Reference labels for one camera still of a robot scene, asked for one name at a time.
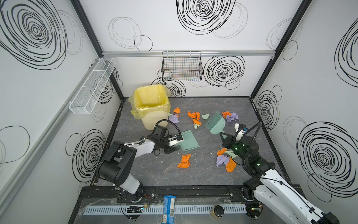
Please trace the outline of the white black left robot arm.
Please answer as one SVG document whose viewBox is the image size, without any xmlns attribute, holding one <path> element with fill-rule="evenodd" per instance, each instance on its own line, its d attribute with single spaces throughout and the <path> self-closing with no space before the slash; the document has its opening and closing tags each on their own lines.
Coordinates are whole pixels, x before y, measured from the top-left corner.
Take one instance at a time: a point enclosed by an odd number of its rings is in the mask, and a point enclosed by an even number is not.
<svg viewBox="0 0 358 224">
<path fill-rule="evenodd" d="M 183 140 L 182 132 L 174 122 L 161 119 L 154 125 L 152 132 L 139 141 L 113 142 L 98 162 L 96 175 L 124 190 L 132 200 L 138 201 L 143 194 L 143 184 L 131 175 L 134 160 L 161 149 L 166 154 L 175 152 L 178 150 L 175 145 Z"/>
</svg>

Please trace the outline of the green plastic dustpan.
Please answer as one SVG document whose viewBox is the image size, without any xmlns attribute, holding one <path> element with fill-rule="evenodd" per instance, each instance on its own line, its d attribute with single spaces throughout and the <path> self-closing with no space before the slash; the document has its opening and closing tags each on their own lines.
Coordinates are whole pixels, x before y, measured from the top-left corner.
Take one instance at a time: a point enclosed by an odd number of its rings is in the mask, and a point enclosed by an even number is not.
<svg viewBox="0 0 358 224">
<path fill-rule="evenodd" d="M 182 132 L 182 137 L 183 141 L 176 144 L 176 146 L 180 147 L 183 151 L 187 152 L 200 147 L 191 130 Z"/>
</svg>

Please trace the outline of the green hand broom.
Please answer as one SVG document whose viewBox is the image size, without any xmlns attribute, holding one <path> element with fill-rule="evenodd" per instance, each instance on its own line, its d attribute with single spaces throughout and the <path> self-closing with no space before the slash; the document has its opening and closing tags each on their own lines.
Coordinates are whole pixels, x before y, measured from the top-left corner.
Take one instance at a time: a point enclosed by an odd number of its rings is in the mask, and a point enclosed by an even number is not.
<svg viewBox="0 0 358 224">
<path fill-rule="evenodd" d="M 215 112 L 210 116 L 205 124 L 205 128 L 213 135 L 218 135 L 223 132 L 226 121 L 224 117 L 219 113 Z"/>
</svg>

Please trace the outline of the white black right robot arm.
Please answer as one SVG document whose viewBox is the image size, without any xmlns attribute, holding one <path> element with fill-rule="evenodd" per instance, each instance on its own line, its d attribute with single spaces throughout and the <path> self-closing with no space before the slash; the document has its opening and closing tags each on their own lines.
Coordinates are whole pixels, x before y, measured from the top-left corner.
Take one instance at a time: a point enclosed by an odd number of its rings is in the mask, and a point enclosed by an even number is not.
<svg viewBox="0 0 358 224">
<path fill-rule="evenodd" d="M 258 122 L 234 135 L 219 133 L 224 148 L 233 151 L 251 177 L 242 185 L 242 196 L 247 201 L 263 203 L 287 224 L 338 224 L 339 220 L 333 213 L 325 213 L 309 202 L 285 181 L 273 162 L 259 155 L 255 139 L 261 127 L 262 123 Z"/>
</svg>

